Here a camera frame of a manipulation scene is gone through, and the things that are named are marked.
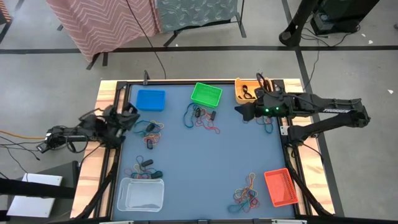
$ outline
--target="blue box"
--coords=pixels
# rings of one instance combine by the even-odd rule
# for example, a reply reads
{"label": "blue box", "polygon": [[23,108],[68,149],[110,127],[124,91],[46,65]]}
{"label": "blue box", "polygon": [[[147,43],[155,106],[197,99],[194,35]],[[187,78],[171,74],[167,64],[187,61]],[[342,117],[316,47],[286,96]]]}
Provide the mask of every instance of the blue box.
{"label": "blue box", "polygon": [[136,107],[142,111],[162,111],[165,101],[164,90],[138,90]]}

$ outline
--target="concrete floor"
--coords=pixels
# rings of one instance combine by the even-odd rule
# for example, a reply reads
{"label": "concrete floor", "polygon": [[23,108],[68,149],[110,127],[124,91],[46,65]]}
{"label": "concrete floor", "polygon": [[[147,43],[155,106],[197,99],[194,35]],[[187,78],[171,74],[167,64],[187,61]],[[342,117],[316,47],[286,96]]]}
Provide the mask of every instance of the concrete floor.
{"label": "concrete floor", "polygon": [[[294,15],[299,1],[288,3]],[[16,0],[6,0],[12,14],[16,4]],[[397,11],[398,2],[381,0],[361,23],[361,30],[348,36],[342,45],[369,45],[369,40],[372,45],[398,45],[398,30],[392,27],[398,22]],[[76,48],[65,30],[56,30],[59,24],[45,1],[25,1],[0,49]],[[278,35],[286,25],[281,0],[250,0],[246,1],[244,12],[247,38],[241,38],[237,24],[228,24],[182,32],[172,45],[278,46],[282,45]],[[160,34],[150,39],[160,47],[170,36]],[[327,42],[334,44],[340,38],[341,34],[336,34]],[[301,43],[316,44],[307,40]],[[124,47],[149,44],[140,38]],[[316,56],[317,52],[303,52],[308,73]],[[159,57],[168,78],[254,78],[256,72],[270,78],[302,77],[293,51],[164,52]],[[340,128],[326,133],[347,217],[398,220],[397,61],[398,52],[393,50],[320,52],[312,80],[314,93],[330,98],[362,98],[372,117],[363,129]],[[102,67],[101,62],[102,56],[91,70],[86,70],[88,62],[80,54],[0,54],[0,129],[43,136],[57,124],[76,125],[77,118],[94,107],[101,80],[142,78],[144,69],[151,78],[163,77],[153,53],[111,53],[107,67]],[[29,172],[83,157],[61,150],[39,154],[41,161],[37,161],[24,151],[12,153]],[[4,150],[0,150],[0,171],[13,179],[24,173]],[[0,209],[5,206],[2,196]]]}

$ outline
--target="red basket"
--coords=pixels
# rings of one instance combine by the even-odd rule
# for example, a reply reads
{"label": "red basket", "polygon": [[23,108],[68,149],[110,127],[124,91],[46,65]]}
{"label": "red basket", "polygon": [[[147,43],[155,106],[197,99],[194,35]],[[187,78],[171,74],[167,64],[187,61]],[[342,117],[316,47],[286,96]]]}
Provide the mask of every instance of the red basket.
{"label": "red basket", "polygon": [[264,173],[264,177],[274,207],[299,202],[289,171],[286,168],[267,171]]}

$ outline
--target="clear plastic container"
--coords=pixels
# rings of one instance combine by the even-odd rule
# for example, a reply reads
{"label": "clear plastic container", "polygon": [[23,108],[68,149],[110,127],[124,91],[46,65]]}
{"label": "clear plastic container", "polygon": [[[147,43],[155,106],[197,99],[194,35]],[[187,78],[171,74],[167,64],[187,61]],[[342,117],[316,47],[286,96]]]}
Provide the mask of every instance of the clear plastic container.
{"label": "clear plastic container", "polygon": [[117,207],[122,212],[158,212],[163,207],[162,179],[123,178]]}

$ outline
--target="gray patterned fabric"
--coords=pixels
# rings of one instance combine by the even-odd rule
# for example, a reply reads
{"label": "gray patterned fabric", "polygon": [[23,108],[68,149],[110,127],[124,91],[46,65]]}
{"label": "gray patterned fabric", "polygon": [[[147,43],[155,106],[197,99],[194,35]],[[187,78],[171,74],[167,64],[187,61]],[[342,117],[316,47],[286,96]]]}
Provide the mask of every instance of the gray patterned fabric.
{"label": "gray patterned fabric", "polygon": [[237,6],[238,0],[157,0],[163,32],[229,20]]}

